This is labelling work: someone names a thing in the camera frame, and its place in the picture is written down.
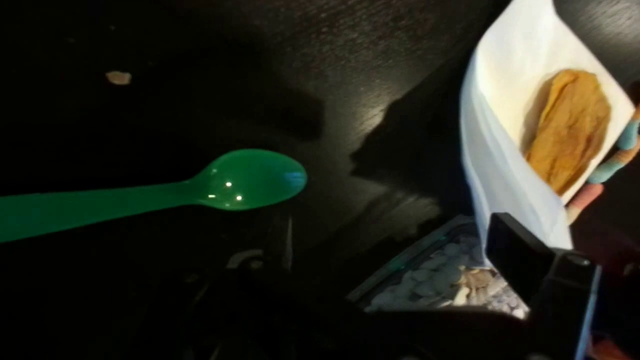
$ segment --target fried food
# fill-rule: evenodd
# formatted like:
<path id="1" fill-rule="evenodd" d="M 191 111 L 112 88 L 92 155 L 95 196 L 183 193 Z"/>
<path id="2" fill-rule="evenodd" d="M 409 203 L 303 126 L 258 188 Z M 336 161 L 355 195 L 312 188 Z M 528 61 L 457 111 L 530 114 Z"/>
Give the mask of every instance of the fried food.
<path id="1" fill-rule="evenodd" d="M 527 161 L 563 196 L 603 150 L 608 122 L 611 104 L 598 78 L 563 71 L 550 80 Z"/>

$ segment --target spoon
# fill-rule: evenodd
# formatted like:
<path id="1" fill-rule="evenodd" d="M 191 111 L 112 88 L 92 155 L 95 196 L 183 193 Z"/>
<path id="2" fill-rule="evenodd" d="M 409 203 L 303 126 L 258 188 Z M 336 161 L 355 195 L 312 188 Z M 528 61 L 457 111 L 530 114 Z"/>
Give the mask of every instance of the spoon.
<path id="1" fill-rule="evenodd" d="M 187 204 L 228 212 L 253 211 L 285 203 L 305 184 L 305 166 L 285 155 L 234 150 L 184 182 L 5 196 L 0 198 L 0 243 Z"/>

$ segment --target spoon bowl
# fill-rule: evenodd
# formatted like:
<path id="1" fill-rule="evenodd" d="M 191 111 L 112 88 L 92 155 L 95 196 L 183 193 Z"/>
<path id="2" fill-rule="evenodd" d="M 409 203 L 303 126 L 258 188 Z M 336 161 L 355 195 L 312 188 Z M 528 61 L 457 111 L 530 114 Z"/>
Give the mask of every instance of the spoon bowl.
<path id="1" fill-rule="evenodd" d="M 300 163 L 271 150 L 234 150 L 177 184 L 5 196 L 0 243 L 187 204 L 228 212 L 264 208 L 294 198 L 305 186 Z"/>

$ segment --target dark background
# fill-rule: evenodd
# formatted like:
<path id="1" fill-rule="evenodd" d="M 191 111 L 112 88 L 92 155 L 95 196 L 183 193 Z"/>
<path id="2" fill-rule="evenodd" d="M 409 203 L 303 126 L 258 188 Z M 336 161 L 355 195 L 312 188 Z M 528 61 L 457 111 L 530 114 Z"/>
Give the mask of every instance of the dark background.
<path id="1" fill-rule="evenodd" d="M 243 147 L 299 158 L 311 182 L 257 212 L 188 207 L 3 245 L 0 353 L 122 358 L 164 279 L 223 271 L 246 249 L 279 255 L 287 222 L 296 272 L 344 295 L 467 212 L 457 96 L 504 5 L 3 2 L 0 195 L 172 182 Z M 559 10 L 623 86 L 640 80 L 639 0 Z M 635 163 L 608 184 L 578 243 L 640 238 L 639 179 Z"/>

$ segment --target white paper bag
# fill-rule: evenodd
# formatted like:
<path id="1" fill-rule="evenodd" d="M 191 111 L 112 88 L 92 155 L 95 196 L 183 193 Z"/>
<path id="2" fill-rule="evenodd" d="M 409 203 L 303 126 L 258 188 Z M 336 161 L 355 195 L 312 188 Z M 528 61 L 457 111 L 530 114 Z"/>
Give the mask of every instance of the white paper bag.
<path id="1" fill-rule="evenodd" d="M 559 198 L 523 157 L 527 114 L 542 85 L 565 68 L 595 72 L 613 107 L 603 153 Z M 487 245 L 491 214 L 510 212 L 552 249 L 573 249 L 565 204 L 613 148 L 633 102 L 607 68 L 559 18 L 552 0 L 513 0 L 480 40 L 461 101 L 462 163 Z"/>

